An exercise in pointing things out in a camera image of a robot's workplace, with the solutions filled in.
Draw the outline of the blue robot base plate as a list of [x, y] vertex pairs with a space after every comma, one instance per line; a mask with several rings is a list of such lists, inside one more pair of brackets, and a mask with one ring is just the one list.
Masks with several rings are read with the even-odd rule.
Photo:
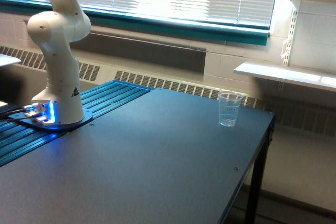
[[90, 110], [84, 110], [84, 119], [72, 124], [47, 124], [38, 122], [35, 119], [27, 119], [23, 112], [15, 113], [9, 116], [9, 119], [14, 119], [15, 122], [34, 129], [44, 130], [48, 132], [67, 132], [77, 129], [93, 119], [93, 113]]

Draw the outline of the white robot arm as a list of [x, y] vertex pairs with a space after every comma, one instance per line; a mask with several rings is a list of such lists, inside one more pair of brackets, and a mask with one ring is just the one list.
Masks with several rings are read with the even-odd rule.
[[68, 125], [85, 115], [79, 94], [79, 61], [70, 43], [84, 39], [91, 22], [78, 0], [50, 0], [51, 11], [33, 15], [28, 34], [40, 48], [46, 63], [46, 88], [32, 98], [39, 108], [31, 115], [42, 125]]

